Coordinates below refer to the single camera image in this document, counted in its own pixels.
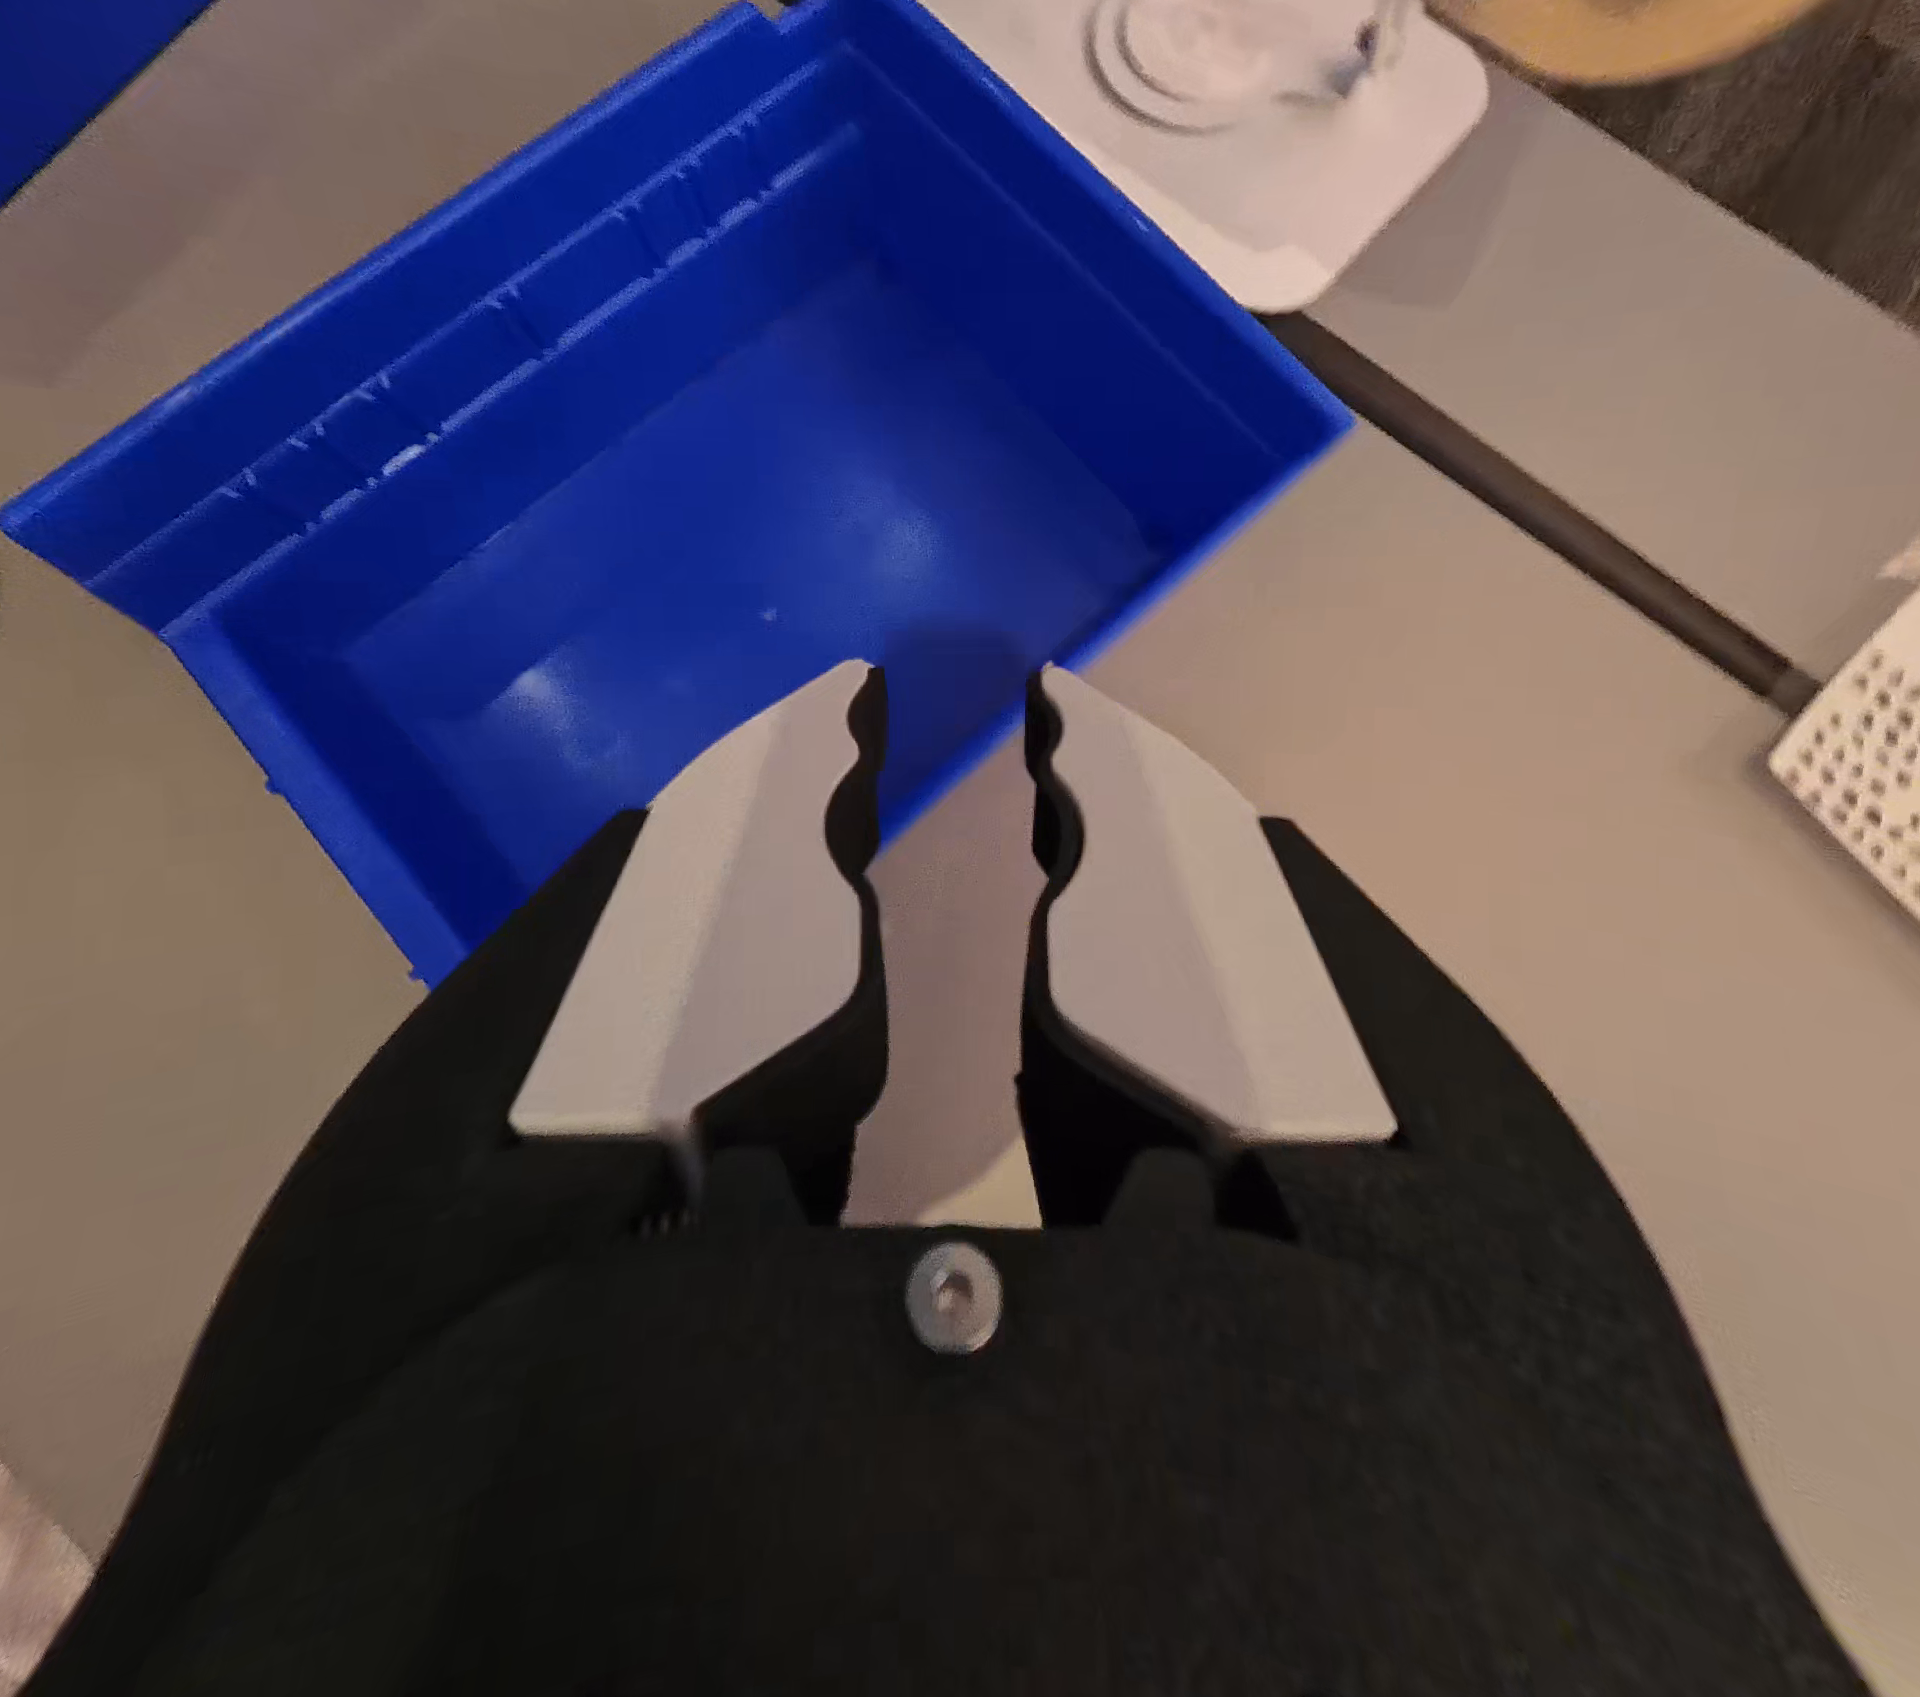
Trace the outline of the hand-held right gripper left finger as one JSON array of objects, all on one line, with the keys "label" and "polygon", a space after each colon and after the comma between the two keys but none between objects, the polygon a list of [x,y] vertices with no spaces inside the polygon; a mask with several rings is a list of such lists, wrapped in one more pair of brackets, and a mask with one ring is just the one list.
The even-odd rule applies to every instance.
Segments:
[{"label": "hand-held right gripper left finger", "polygon": [[687,761],[511,1101],[533,1142],[640,1138],[687,1183],[773,1151],[796,1195],[850,1195],[890,1081],[870,856],[890,682],[834,660]]}]

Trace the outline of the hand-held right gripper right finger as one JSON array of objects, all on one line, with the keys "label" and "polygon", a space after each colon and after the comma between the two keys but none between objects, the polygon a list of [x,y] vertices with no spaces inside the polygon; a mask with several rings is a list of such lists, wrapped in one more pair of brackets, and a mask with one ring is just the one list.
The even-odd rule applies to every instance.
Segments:
[{"label": "hand-held right gripper right finger", "polygon": [[1392,1142],[1400,1120],[1257,810],[1063,666],[1042,671],[1071,870],[1044,906],[1063,1025],[1206,1138]]}]

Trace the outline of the printed paper sheet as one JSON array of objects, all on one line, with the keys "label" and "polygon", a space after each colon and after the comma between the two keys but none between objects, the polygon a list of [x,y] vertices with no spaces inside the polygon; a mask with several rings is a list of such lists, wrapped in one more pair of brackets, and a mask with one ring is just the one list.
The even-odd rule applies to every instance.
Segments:
[{"label": "printed paper sheet", "polygon": [[1872,626],[1814,700],[1798,707],[1764,771],[1906,917],[1920,918],[1920,541],[1886,558],[1906,596]]}]

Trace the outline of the white document stand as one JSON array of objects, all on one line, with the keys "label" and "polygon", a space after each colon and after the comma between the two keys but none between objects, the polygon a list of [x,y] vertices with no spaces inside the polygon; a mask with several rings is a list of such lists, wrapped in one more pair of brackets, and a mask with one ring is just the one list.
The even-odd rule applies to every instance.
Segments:
[{"label": "white document stand", "polygon": [[1304,312],[1486,118],[1433,0],[922,0],[1257,314]]}]

